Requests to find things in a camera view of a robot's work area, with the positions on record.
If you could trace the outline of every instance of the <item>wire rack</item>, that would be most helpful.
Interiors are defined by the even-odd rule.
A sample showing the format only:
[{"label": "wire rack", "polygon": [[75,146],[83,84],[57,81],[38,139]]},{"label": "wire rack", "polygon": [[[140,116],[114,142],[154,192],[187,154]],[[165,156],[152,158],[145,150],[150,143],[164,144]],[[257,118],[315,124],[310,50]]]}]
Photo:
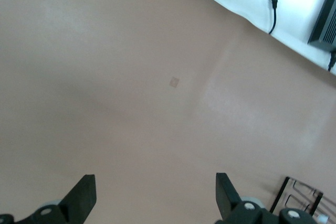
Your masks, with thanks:
[{"label": "wire rack", "polygon": [[317,223],[336,224],[336,203],[327,198],[322,191],[295,178],[285,178],[270,212],[279,214],[283,208],[306,211]]}]

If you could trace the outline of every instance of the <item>white screw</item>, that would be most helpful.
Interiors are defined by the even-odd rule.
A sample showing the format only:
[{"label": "white screw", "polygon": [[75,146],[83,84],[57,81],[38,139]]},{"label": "white screw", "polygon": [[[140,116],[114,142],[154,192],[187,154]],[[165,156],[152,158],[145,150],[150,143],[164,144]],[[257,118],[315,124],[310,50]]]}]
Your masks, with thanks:
[{"label": "white screw", "polygon": [[298,212],[295,212],[295,211],[293,211],[293,210],[288,211],[287,214],[289,215],[290,218],[297,218],[297,219],[300,218],[299,213],[298,213]]},{"label": "white screw", "polygon": [[244,207],[245,207],[247,210],[254,210],[254,209],[256,209],[255,206],[254,206],[252,203],[245,203],[245,204],[244,204]]},{"label": "white screw", "polygon": [[41,212],[40,212],[40,214],[41,215],[47,215],[48,213],[50,213],[51,212],[51,208],[46,208],[46,209],[43,209]]}]

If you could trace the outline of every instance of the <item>black cable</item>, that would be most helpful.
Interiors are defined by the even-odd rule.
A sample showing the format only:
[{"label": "black cable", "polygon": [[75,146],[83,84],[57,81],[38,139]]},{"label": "black cable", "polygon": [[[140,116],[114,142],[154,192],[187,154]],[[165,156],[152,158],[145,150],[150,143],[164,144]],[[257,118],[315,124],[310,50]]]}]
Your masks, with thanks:
[{"label": "black cable", "polygon": [[274,10],[274,21],[271,31],[269,31],[268,34],[271,34],[275,28],[275,25],[277,23],[277,6],[278,6],[278,0],[271,0],[272,1],[272,8]]},{"label": "black cable", "polygon": [[274,10],[273,26],[272,26],[271,31],[269,31],[268,34],[271,34],[271,33],[273,32],[273,30],[274,30],[274,28],[275,28],[275,25],[276,25],[276,23],[277,23],[277,10],[276,10],[276,9],[273,9],[273,10]]},{"label": "black cable", "polygon": [[329,62],[329,66],[328,66],[328,71],[329,72],[332,69],[332,67],[335,65],[335,63],[336,63],[336,51],[331,52],[330,62]]}]

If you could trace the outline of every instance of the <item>small square sticker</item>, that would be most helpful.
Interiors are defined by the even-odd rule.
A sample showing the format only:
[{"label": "small square sticker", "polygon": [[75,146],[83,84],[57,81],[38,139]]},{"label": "small square sticker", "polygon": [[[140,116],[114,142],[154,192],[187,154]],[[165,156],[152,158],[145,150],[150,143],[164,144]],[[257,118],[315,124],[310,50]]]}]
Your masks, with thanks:
[{"label": "small square sticker", "polygon": [[178,78],[172,77],[172,79],[170,80],[169,85],[172,86],[172,87],[174,87],[174,88],[176,88],[179,81],[180,80]]}]

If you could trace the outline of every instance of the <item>beige tabletop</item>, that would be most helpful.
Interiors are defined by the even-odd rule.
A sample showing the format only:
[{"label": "beige tabletop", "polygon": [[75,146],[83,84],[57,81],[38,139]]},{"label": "beige tabletop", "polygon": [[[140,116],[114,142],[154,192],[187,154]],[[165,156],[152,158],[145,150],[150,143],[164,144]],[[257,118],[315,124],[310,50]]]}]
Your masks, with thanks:
[{"label": "beige tabletop", "polygon": [[0,212],[95,174],[86,223],[214,223],[215,174],[267,208],[336,199],[336,77],[212,0],[0,0]]}]

